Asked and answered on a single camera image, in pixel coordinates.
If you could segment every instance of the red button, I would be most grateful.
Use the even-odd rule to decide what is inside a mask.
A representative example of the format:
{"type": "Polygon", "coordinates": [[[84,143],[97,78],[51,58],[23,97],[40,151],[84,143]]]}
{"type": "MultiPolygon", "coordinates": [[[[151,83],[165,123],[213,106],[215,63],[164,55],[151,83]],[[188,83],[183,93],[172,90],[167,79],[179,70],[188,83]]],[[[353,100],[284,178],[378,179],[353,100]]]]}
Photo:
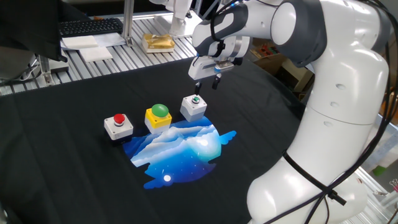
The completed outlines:
{"type": "Polygon", "coordinates": [[[125,120],[126,118],[124,117],[123,114],[117,114],[117,115],[115,115],[115,116],[113,117],[113,119],[114,119],[114,122],[116,122],[116,124],[121,124],[121,123],[124,122],[124,120],[125,120]]]}

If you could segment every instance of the black tablecloth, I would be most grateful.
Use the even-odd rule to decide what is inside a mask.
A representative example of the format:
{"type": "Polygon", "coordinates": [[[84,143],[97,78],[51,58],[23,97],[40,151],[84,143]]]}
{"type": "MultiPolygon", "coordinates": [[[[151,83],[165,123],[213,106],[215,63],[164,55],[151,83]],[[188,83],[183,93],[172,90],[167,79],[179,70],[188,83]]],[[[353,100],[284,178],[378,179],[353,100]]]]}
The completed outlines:
{"type": "Polygon", "coordinates": [[[147,108],[169,107],[181,121],[193,94],[191,59],[0,97],[0,201],[22,223],[247,223],[246,193],[292,142],[303,112],[274,77],[250,62],[205,80],[206,117],[235,130],[215,169],[201,179],[146,190],[151,180],[103,120],[125,113],[134,135],[148,133],[147,108]]]}

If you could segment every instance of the white paper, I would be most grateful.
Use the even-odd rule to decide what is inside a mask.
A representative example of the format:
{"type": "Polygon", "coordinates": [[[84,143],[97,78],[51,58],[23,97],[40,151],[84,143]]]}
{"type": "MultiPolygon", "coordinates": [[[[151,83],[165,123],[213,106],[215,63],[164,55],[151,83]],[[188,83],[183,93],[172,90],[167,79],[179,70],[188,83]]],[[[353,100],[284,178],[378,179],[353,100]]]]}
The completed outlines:
{"type": "Polygon", "coordinates": [[[86,63],[113,58],[111,52],[109,52],[106,47],[93,47],[89,49],[81,49],[79,51],[86,63]]]}
{"type": "Polygon", "coordinates": [[[89,47],[98,47],[97,41],[93,36],[68,37],[63,38],[62,42],[68,49],[84,49],[89,47]]]}
{"type": "MultiPolygon", "coordinates": [[[[118,33],[94,35],[94,39],[97,42],[98,47],[112,47],[126,43],[118,33]]],[[[79,48],[68,48],[63,44],[63,42],[61,42],[61,48],[63,50],[79,50],[79,48]]]]}

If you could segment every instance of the green button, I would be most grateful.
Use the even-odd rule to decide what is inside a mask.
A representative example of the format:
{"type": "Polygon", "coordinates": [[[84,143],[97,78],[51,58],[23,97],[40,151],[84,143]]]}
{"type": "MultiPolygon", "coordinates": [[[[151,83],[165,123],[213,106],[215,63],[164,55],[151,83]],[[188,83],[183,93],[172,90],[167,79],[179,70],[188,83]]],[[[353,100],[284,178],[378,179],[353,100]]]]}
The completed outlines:
{"type": "Polygon", "coordinates": [[[152,107],[152,113],[160,118],[166,117],[169,114],[169,109],[162,104],[156,104],[152,107]]]}

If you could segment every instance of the yellow object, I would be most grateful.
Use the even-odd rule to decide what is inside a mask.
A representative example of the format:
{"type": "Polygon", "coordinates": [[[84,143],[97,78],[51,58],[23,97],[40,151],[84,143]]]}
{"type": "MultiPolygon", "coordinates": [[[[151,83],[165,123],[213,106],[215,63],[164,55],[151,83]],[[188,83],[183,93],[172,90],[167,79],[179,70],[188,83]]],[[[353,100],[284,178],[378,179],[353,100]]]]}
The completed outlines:
{"type": "Polygon", "coordinates": [[[172,123],[172,116],[170,113],[167,116],[160,118],[152,113],[152,108],[147,109],[145,117],[149,120],[150,125],[153,128],[160,128],[172,123]]]}
{"type": "Polygon", "coordinates": [[[174,40],[168,35],[154,35],[154,34],[144,34],[144,40],[148,44],[148,49],[173,49],[174,48],[174,40]]]}

